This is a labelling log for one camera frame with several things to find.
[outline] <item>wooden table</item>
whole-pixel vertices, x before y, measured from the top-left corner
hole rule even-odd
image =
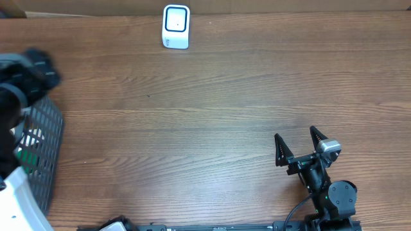
[[[194,15],[185,51],[161,23],[0,20],[0,52],[41,48],[64,75],[56,230],[284,220],[307,192],[274,134],[307,154],[310,125],[342,143],[328,173],[357,185],[364,230],[410,230],[410,12]]]

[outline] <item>white plastic object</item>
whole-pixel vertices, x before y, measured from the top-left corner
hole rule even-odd
[[[1,230],[53,231],[37,206],[22,167],[4,180],[6,189],[0,191]]]
[[[104,227],[100,231],[127,231],[122,222],[117,221],[107,227]]]
[[[169,4],[162,16],[162,43],[167,48],[187,49],[190,26],[190,9]]]

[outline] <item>black mesh basket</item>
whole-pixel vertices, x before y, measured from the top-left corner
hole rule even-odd
[[[16,154],[28,179],[37,204],[47,215],[62,143],[64,121],[61,111],[46,96],[28,108],[26,118],[15,128],[21,142]]]

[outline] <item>black cable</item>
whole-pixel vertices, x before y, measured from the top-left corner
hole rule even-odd
[[[291,212],[288,214],[287,219],[285,219],[284,222],[284,228],[283,230],[286,231],[287,229],[287,223],[290,221],[291,217],[293,216],[294,212],[301,207],[302,205],[304,205],[309,199],[313,198],[313,196],[315,196],[315,193],[311,193],[310,195],[308,195],[305,199],[303,199],[303,201],[301,201],[297,206],[294,207],[293,210],[291,210]]]
[[[319,161],[320,161],[321,171],[322,171],[321,187],[320,187],[320,191],[321,191],[324,186],[324,183],[326,183],[326,169],[324,168],[324,165],[322,164],[321,158],[319,158]]]

